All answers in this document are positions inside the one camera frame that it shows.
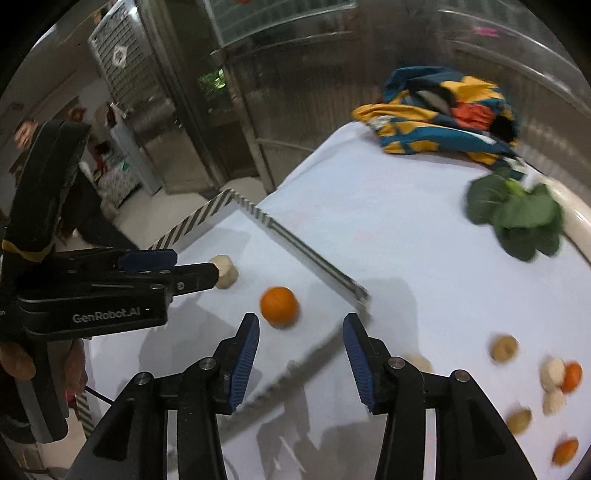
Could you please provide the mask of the person hand on gripper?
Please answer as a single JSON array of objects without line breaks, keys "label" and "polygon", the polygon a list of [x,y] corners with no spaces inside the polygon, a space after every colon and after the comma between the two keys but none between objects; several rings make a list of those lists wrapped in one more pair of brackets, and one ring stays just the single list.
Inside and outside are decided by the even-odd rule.
[{"label": "person hand on gripper", "polygon": [[68,394],[81,395],[85,391],[88,380],[85,362],[83,340],[76,339],[64,362],[64,385]]}]

